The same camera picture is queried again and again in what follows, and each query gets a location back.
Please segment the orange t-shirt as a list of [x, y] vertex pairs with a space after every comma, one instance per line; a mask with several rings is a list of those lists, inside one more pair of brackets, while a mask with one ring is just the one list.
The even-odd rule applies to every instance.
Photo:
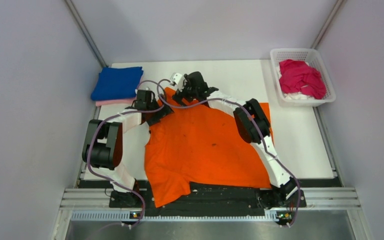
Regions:
[[194, 104], [174, 108], [149, 127], [144, 170], [156, 207], [191, 193], [191, 183], [270, 188], [256, 150], [240, 137], [230, 115]]

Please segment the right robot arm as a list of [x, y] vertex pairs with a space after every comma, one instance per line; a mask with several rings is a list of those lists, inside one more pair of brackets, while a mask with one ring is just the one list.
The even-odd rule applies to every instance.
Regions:
[[174, 73], [169, 79], [175, 93], [172, 99], [179, 108], [186, 109], [196, 105], [207, 104], [234, 118], [240, 137], [250, 144], [260, 157], [269, 177], [271, 189], [268, 197], [271, 203], [298, 210], [302, 202], [302, 191], [299, 180], [280, 161], [271, 134], [271, 124], [259, 102], [239, 100], [227, 95], [216, 87], [209, 87], [199, 71], [190, 74]]

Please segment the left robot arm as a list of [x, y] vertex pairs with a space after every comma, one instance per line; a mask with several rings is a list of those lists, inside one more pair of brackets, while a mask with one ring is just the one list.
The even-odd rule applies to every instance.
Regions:
[[173, 112], [170, 106], [157, 102], [153, 91], [139, 90], [132, 105], [120, 113], [104, 120], [89, 121], [82, 160], [93, 175], [112, 185], [111, 208], [140, 208], [145, 202], [139, 193], [137, 180], [122, 162], [123, 135], [144, 123], [153, 126]]

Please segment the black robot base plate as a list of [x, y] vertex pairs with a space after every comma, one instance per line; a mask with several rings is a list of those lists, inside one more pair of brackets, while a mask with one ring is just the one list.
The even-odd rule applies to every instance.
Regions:
[[[245, 217], [262, 216], [269, 209], [290, 209], [297, 203], [297, 194], [291, 200], [279, 202], [272, 190], [190, 183], [190, 193], [161, 207], [155, 205], [155, 195], [147, 180], [138, 180], [139, 194], [144, 199], [147, 217]], [[101, 189], [109, 197], [113, 186], [107, 180], [81, 180], [80, 189]]]

